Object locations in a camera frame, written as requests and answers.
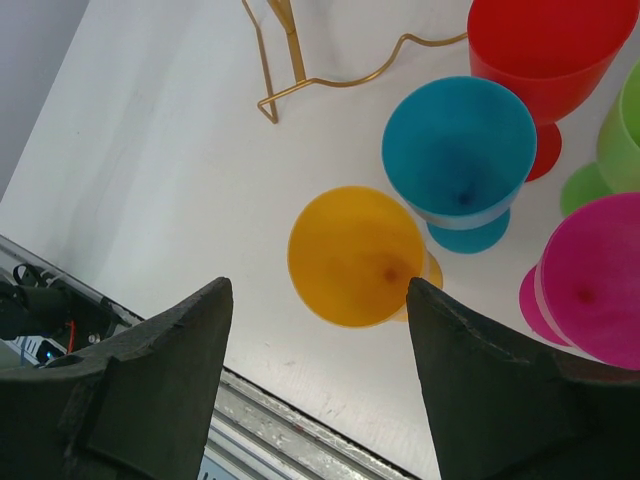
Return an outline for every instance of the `gold stand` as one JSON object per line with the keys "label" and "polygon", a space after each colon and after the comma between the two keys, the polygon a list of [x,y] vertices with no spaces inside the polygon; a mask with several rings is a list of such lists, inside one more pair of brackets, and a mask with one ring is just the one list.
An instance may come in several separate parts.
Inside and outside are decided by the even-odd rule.
{"label": "gold stand", "polygon": [[[293,76],[296,79],[296,84],[292,87],[286,88],[278,93],[273,93],[273,84],[271,83],[271,74],[269,73],[269,62],[267,60],[267,52],[264,47],[264,39],[262,38],[262,30],[260,29],[260,25],[258,25],[258,21],[256,17],[253,15],[247,0],[242,0],[242,4],[253,23],[253,26],[256,29],[256,36],[258,37],[258,48],[260,49],[260,59],[262,60],[262,70],[264,71],[264,81],[267,87],[267,98],[260,100],[258,102],[258,109],[264,115],[271,120],[271,123],[278,123],[278,110],[276,108],[276,100],[279,98],[285,97],[293,92],[297,92],[300,89],[308,87],[309,85],[324,85],[325,87],[333,87],[333,88],[346,88],[346,87],[355,87],[356,85],[362,85],[367,83],[374,78],[378,77],[380,74],[384,73],[396,60],[402,45],[407,40],[410,40],[418,45],[422,45],[423,47],[442,47],[445,45],[451,45],[453,43],[459,42],[467,38],[466,33],[462,33],[458,36],[447,38],[444,40],[425,40],[423,38],[412,35],[411,33],[405,33],[402,35],[398,41],[396,42],[396,46],[391,52],[391,56],[389,59],[384,62],[384,64],[378,68],[375,72],[367,75],[366,77],[359,78],[357,80],[351,80],[349,82],[333,82],[331,80],[324,80],[322,78],[307,78],[307,74],[304,70],[304,60],[302,59],[302,51],[300,50],[300,41],[298,39],[298,32],[296,31],[296,24],[293,18],[293,10],[291,8],[291,0],[267,0],[273,13],[280,20],[280,24],[287,35],[287,43],[289,44],[289,54],[291,55],[291,65],[293,67]],[[271,113],[267,111],[265,108],[266,105],[269,105],[269,109]]]}

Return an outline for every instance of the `red cup base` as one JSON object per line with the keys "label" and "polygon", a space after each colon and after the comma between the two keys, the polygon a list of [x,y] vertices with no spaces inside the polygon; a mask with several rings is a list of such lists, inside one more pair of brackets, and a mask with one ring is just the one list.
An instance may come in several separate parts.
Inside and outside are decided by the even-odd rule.
{"label": "red cup base", "polygon": [[542,312],[536,302],[536,294],[534,287],[534,276],[536,267],[533,267],[524,277],[524,281],[520,286],[520,310],[524,319],[535,333],[545,340],[555,343],[556,345],[568,346],[562,338],[554,332],[547,321],[542,316]]}
{"label": "red cup base", "polygon": [[562,135],[555,123],[536,127],[536,133],[538,134],[538,152],[536,153],[533,168],[527,177],[527,182],[549,173],[549,170],[553,168],[558,158],[560,158],[560,152],[562,151]]}

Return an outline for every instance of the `cup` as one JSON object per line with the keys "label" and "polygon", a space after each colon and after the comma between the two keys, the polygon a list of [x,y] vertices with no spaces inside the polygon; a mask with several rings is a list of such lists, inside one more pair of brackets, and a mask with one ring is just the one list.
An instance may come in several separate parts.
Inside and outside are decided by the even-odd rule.
{"label": "cup", "polygon": [[525,105],[476,77],[429,83],[402,101],[382,140],[395,190],[427,221],[444,248],[485,250],[504,235],[509,206],[536,154]]}
{"label": "cup", "polygon": [[567,217],[520,288],[534,332],[617,367],[640,370],[640,193]]}
{"label": "cup", "polygon": [[468,18],[472,75],[498,82],[527,105],[538,130],[528,181],[562,149],[556,122],[591,95],[631,35],[638,0],[475,0]]}
{"label": "cup", "polygon": [[596,161],[567,180],[560,208],[568,216],[597,198],[623,192],[640,192],[640,61],[602,124]]}
{"label": "cup", "polygon": [[409,212],[368,187],[336,188],[315,198],[289,238],[289,274],[298,295],[316,315],[345,327],[402,316],[409,281],[429,278],[430,258]]}

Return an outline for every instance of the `magenta cup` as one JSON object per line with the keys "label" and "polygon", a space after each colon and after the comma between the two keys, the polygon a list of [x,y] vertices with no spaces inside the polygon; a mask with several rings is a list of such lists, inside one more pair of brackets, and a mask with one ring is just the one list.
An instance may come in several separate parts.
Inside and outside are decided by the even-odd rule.
{"label": "magenta cup", "polygon": [[541,337],[640,370],[640,193],[567,217],[522,282],[520,308]]}

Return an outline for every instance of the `red wire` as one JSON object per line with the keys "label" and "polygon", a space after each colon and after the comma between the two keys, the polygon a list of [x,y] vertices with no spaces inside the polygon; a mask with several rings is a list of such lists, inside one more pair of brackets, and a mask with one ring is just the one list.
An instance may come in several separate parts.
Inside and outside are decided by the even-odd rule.
{"label": "red wire", "polygon": [[68,326],[71,327],[71,335],[69,336],[69,346],[67,347],[67,355],[73,352],[73,344],[76,341],[76,322],[71,320],[70,323],[67,323]]}

